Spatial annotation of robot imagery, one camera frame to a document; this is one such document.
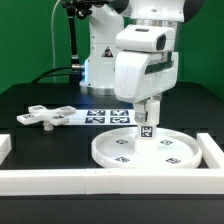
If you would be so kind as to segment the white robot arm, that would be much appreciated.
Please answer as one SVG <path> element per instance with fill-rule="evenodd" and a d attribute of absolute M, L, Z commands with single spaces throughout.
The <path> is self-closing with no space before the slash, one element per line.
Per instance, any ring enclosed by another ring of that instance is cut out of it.
<path fill-rule="evenodd" d="M 204 1 L 96 0 L 82 89 L 114 94 L 134 106 L 138 124 L 158 124 L 158 97 L 177 80 L 178 25 L 190 21 Z"/>

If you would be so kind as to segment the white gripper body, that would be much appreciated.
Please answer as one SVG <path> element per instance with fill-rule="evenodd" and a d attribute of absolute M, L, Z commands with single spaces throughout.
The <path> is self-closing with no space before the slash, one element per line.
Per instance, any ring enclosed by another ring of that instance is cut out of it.
<path fill-rule="evenodd" d="M 149 63 L 161 58 L 161 53 L 119 52 L 115 63 L 116 98 L 120 101 L 137 103 L 174 87 L 178 73 L 177 52 L 172 53 L 171 68 L 146 73 Z"/>

